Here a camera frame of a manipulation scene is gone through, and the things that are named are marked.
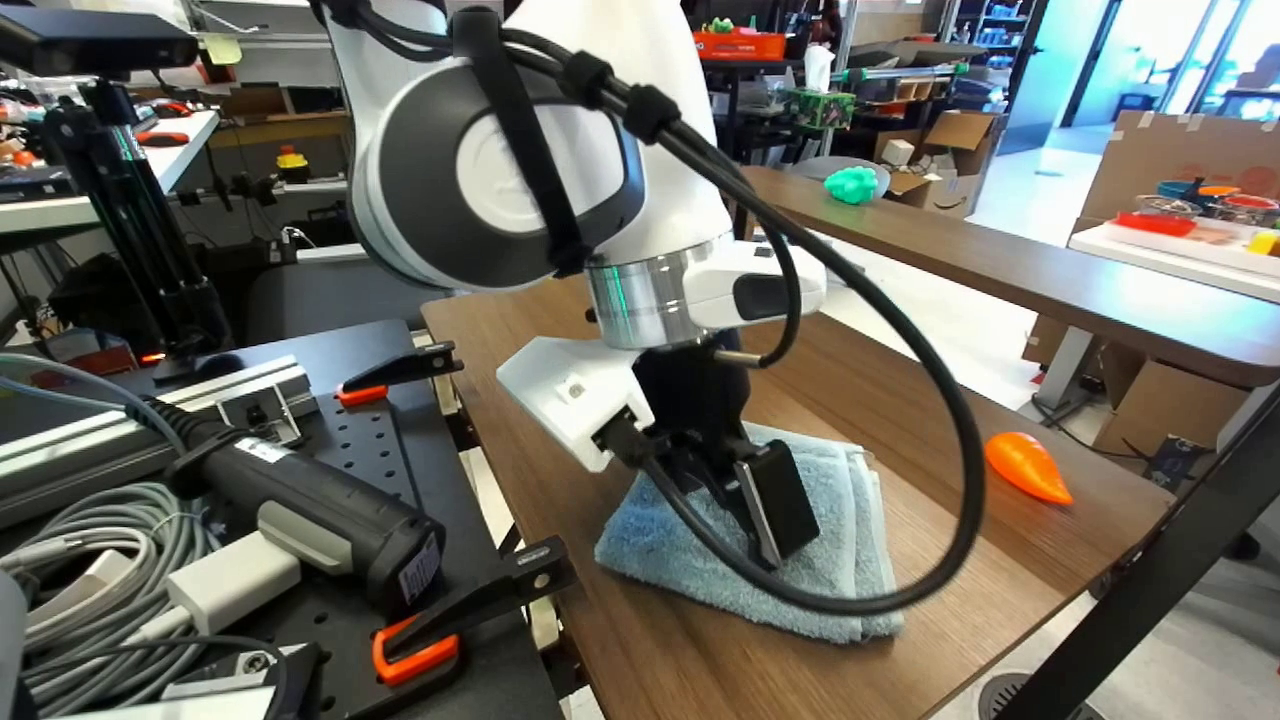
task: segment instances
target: green toy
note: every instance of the green toy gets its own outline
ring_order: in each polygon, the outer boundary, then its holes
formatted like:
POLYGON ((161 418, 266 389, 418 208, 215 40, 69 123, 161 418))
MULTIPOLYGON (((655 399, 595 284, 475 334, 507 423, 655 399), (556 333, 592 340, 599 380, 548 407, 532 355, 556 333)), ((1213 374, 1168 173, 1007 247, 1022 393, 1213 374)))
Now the green toy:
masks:
POLYGON ((823 183, 831 196, 841 202, 861 205, 876 197, 876 170, 870 168, 845 168, 836 170, 823 183))

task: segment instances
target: brown tabletop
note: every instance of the brown tabletop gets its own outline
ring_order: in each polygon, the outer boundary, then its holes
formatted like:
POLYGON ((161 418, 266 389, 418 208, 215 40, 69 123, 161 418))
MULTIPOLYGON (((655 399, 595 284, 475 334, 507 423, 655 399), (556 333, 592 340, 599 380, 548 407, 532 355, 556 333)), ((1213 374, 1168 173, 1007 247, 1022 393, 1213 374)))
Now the brown tabletop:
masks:
MULTIPOLYGON (((1075 505, 1044 506, 988 475, 978 546, 951 585, 906 612, 895 641, 836 647, 753 625, 599 568, 593 547, 635 474, 618 462, 585 471, 499 386, 498 365, 534 336, 598 337, 582 316, 588 305, 575 278, 422 311, 433 337, 454 341, 466 363, 454 382, 521 533, 558 534, 568 546, 580 583, 561 594, 561 609, 611 720, 925 716, 1110 568, 1169 501, 970 393, 984 437, 1023 430, 1050 448, 1075 505)), ((776 333, 758 327, 745 340, 764 350, 776 333)), ((753 375, 746 419, 869 448, 899 582, 941 556, 955 525, 959 448, 914 361, 829 318, 806 318, 791 355, 753 375)))
POLYGON ((888 200, 846 205, 800 176, 742 172, 762 199, 818 232, 1219 382, 1280 379, 1280 305, 888 200))

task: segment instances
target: laboratory room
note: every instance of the laboratory room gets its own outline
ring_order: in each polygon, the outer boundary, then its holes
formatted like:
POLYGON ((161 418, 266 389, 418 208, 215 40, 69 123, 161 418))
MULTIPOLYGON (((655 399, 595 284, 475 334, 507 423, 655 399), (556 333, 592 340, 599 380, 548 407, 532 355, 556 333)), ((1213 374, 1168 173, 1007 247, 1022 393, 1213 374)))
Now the laboratory room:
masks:
POLYGON ((1275 720, 1277 37, 3 0, 0 720, 1275 720))

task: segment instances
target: label sticker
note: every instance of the label sticker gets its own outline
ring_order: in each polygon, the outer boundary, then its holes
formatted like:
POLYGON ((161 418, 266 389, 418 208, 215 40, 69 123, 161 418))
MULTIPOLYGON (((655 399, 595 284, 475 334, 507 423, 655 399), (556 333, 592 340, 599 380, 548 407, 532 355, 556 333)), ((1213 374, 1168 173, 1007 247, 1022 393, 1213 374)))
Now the label sticker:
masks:
POLYGON ((274 442, 266 442, 265 439, 257 439, 256 437, 241 438, 236 441, 234 447, 273 465, 279 462, 282 457, 293 455, 292 450, 285 450, 274 442))
POLYGON ((404 594, 404 603, 412 605, 417 596, 422 594, 426 585, 431 584, 431 578, 440 569, 440 548, 435 546, 435 536, 426 539, 426 544, 417 552, 413 560, 404 564, 401 570, 401 593, 404 594))

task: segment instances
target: toy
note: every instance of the toy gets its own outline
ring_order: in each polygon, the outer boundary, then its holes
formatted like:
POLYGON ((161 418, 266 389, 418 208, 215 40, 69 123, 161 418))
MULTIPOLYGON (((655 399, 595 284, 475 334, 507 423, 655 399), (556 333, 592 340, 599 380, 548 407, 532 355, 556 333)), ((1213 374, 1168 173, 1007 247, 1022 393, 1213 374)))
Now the toy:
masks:
POLYGON ((1057 464, 1048 451, 1027 433, 1000 433, 987 441, 987 462, 1027 495, 1053 505, 1071 505, 1075 500, 1062 482, 1057 464))
POLYGON ((876 170, 845 168, 836 170, 823 183, 831 196, 841 202, 860 205, 876 197, 876 170))

